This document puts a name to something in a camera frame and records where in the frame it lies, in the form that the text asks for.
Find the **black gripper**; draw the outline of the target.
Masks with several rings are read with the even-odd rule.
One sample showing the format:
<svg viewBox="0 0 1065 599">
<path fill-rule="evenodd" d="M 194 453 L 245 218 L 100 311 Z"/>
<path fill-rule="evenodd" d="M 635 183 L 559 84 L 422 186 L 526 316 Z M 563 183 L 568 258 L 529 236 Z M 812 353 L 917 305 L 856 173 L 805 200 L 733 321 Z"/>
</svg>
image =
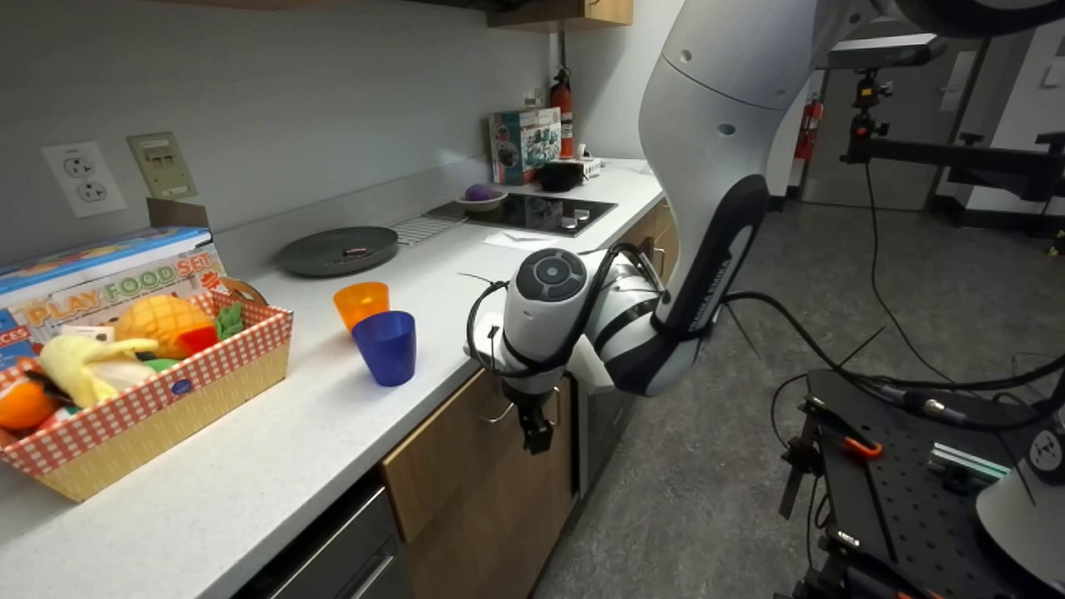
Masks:
<svg viewBox="0 0 1065 599">
<path fill-rule="evenodd" d="M 501 393 L 519 413 L 522 444 L 545 453 L 552 444 L 552 421 L 545 418 L 545 398 L 559 390 L 559 371 L 504 374 Z"/>
</svg>

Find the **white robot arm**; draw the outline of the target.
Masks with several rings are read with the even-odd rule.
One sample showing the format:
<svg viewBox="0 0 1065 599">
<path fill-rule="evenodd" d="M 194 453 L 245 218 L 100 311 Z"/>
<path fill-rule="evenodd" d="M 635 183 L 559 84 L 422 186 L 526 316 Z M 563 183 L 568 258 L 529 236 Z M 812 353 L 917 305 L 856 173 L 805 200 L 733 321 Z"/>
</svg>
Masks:
<svg viewBox="0 0 1065 599">
<path fill-rule="evenodd" d="M 879 0 L 684 0 L 639 106 L 643 151 L 680 218 L 680 261 L 655 276 L 614 242 L 534 249 L 500 288 L 501 328 L 468 353 L 501 378 L 522 444 L 552 444 L 545 398 L 576 356 L 621 393 L 672 386 L 769 208 L 765 159 L 812 65 Z"/>
</svg>

